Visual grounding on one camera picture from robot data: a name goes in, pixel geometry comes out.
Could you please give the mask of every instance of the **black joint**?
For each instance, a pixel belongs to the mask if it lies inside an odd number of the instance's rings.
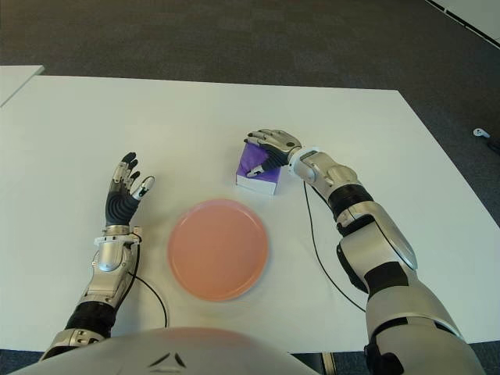
[[[437,329],[443,330],[443,331],[448,332],[449,334],[452,334],[453,336],[455,336],[455,334],[452,332],[452,330],[450,330],[448,327],[444,326],[443,324],[438,323],[438,322],[434,322],[434,325],[436,326]]]
[[[360,291],[364,291],[368,293],[368,289],[366,289],[366,285],[361,281],[361,279],[356,275],[348,260],[345,258],[344,252],[342,251],[342,247],[340,244],[337,246],[337,257],[339,262],[342,265],[342,268],[347,273],[351,284],[357,287]]]
[[[373,221],[375,221],[373,216],[365,215],[365,216],[361,216],[359,219],[354,220],[352,223],[350,223],[346,227],[343,227],[340,223],[338,223],[337,230],[342,235],[342,237],[345,237],[345,236],[350,235],[351,233],[356,232],[358,229],[361,229],[364,226],[372,223]]]
[[[377,292],[390,287],[408,286],[408,277],[399,262],[386,262],[373,268],[365,274],[372,298]]]
[[[77,306],[65,330],[80,328],[109,338],[115,318],[116,311],[111,305],[96,301],[84,302]]]
[[[359,184],[348,184],[340,186],[328,197],[328,205],[334,212],[334,218],[356,203],[373,201],[368,191]]]
[[[405,372],[396,354],[389,352],[381,355],[375,341],[365,346],[365,357],[372,375],[401,375]]]
[[[380,326],[378,326],[373,331],[370,342],[374,342],[377,339],[377,335],[381,334],[385,330],[388,330],[389,328],[396,327],[396,326],[404,326],[406,324],[408,324],[408,319],[406,319],[405,317],[394,318],[394,319],[391,319],[385,323],[382,323]]]

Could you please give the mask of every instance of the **gray carpet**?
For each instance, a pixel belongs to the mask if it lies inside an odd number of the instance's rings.
[[[424,0],[1,7],[0,64],[43,64],[45,74],[399,90],[500,223],[500,156],[471,135],[483,127],[500,137],[500,51]],[[474,348],[498,373],[498,343]],[[339,373],[366,373],[360,356],[336,354]]]

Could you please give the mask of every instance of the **silver robotic finger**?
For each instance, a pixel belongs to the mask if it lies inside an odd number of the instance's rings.
[[[255,137],[255,138],[258,138],[258,139],[266,139],[266,138],[269,137],[268,134],[263,133],[262,131],[253,131],[251,133],[248,133],[248,136],[249,137]]]
[[[139,187],[132,193],[132,198],[134,198],[136,201],[140,201],[145,196],[145,194],[151,190],[154,184],[155,178],[153,176],[146,177],[141,182]]]
[[[263,139],[260,139],[260,138],[257,138],[257,137],[253,137],[253,136],[248,136],[246,139],[245,139],[245,142],[246,143],[251,143],[255,146],[260,146],[263,142]]]
[[[267,135],[270,135],[270,136],[273,136],[273,131],[272,130],[269,130],[269,129],[261,129],[259,130],[260,133],[264,133],[264,134],[267,134]]]
[[[293,135],[282,130],[273,130],[274,137],[279,138],[283,141],[295,143],[298,146],[302,146],[300,141]]]
[[[118,191],[120,189],[123,180],[125,180],[130,174],[131,169],[129,169],[129,165],[134,163],[134,161],[136,162],[134,166],[137,165],[137,160],[134,159],[135,152],[129,152],[123,157],[122,161],[118,163],[118,166],[116,166],[115,172],[112,175],[109,191]]]
[[[247,177],[255,177],[255,176],[258,176],[258,175],[260,175],[261,173],[264,173],[264,172],[265,172],[265,170],[263,169],[262,165],[256,166],[255,168],[252,168],[247,173]]]
[[[132,173],[132,169],[135,168],[135,166],[138,164],[139,162],[134,159],[130,162],[130,164],[127,166],[127,170],[125,171],[125,173],[123,174],[123,184],[125,185],[125,188],[127,188],[127,190],[130,189],[130,186],[132,184],[129,184],[129,176],[130,174]]]

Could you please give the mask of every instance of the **silver metal part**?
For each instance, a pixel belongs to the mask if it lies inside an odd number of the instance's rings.
[[[133,234],[109,235],[98,237],[94,243],[99,247],[97,266],[100,270],[109,272],[115,270],[123,259],[123,247],[138,244],[139,238]]]
[[[133,245],[141,241],[141,228],[124,225],[108,226],[106,236],[95,239],[99,247],[92,261],[93,275],[80,302],[97,301],[116,307],[132,281],[129,272],[135,267],[136,254]]]
[[[79,303],[98,301],[116,307],[121,302],[132,279],[128,272],[132,272],[135,265],[135,254],[132,254],[131,249],[123,246],[122,253],[121,264],[112,271],[104,271],[99,268],[97,263],[99,252],[95,253],[92,262],[94,273]]]
[[[263,166],[256,166],[255,168],[252,168],[250,172],[247,173],[247,177],[255,177],[260,175],[261,173],[264,173]]]
[[[151,190],[153,185],[155,184],[155,178],[153,176],[146,177],[139,187],[135,189],[135,191],[132,193],[132,197],[136,201],[140,201],[144,195]]]
[[[118,184],[123,180],[125,173],[127,172],[128,163],[119,162],[115,169],[115,173],[112,175],[112,182]]]
[[[321,353],[321,359],[323,360],[323,367],[325,368],[325,375],[337,375],[337,369],[335,368],[334,353]]]
[[[82,330],[78,328],[71,328],[69,330],[62,330],[55,337],[48,349],[39,359],[39,362],[43,361],[53,348],[57,347],[80,347],[87,346],[89,344],[94,344],[104,340],[105,338],[100,334],[96,334],[91,330]]]
[[[408,271],[411,270],[402,261],[398,253],[394,251],[375,222],[365,225],[353,234],[342,238],[340,245],[349,264],[367,289],[369,289],[368,283],[364,278],[366,273],[380,264],[399,262]],[[407,274],[409,277],[413,277],[413,275],[416,277],[415,273],[408,272]]]
[[[392,221],[384,207],[378,203],[371,201],[356,203],[338,216],[337,223],[343,227],[347,227],[354,220],[365,215],[370,215],[375,219],[385,239],[391,244],[391,247],[398,256],[408,265],[408,267],[416,270],[418,264],[412,246],[408,243],[395,222]]]
[[[366,305],[366,329],[370,339],[373,332],[383,323],[397,318],[426,318],[448,328],[455,336],[463,339],[459,328],[428,287],[415,277],[409,286],[388,287],[378,291]]]
[[[300,161],[302,163],[295,164],[294,172],[313,186],[327,201],[331,193],[341,186],[361,184],[354,170],[338,164],[324,152],[306,153]]]
[[[283,159],[286,157],[287,163],[294,153],[302,147],[297,138],[282,130],[261,129],[259,131],[253,131],[248,134],[245,142],[259,147],[265,145],[268,150],[273,149],[274,152],[281,154]],[[247,177],[255,177],[262,172],[264,172],[262,165],[256,166],[247,172]]]
[[[408,324],[388,328],[377,335],[377,346],[381,354],[398,357],[405,375],[484,374],[466,342],[429,320],[410,318]]]

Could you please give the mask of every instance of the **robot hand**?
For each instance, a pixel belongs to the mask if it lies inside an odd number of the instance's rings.
[[[292,155],[302,148],[300,141],[282,130],[261,129],[248,133],[245,143],[252,143],[267,151],[269,158],[247,173],[255,177],[266,170],[286,166]]]
[[[142,197],[151,190],[155,183],[153,176],[146,177],[134,192],[130,193],[130,187],[141,174],[139,171],[133,173],[132,169],[138,164],[135,152],[126,154],[118,163],[109,186],[108,198],[106,199],[105,215],[106,226],[129,225],[132,216],[138,209]]]
[[[40,360],[100,342],[111,335],[116,313],[132,287],[139,262],[141,237],[138,228],[130,231],[130,220],[155,183],[153,176],[146,177],[130,193],[130,186],[140,174],[130,175],[137,164],[134,152],[118,163],[106,199],[104,236],[95,239],[98,251],[92,259],[91,281],[66,328],[55,336]]]

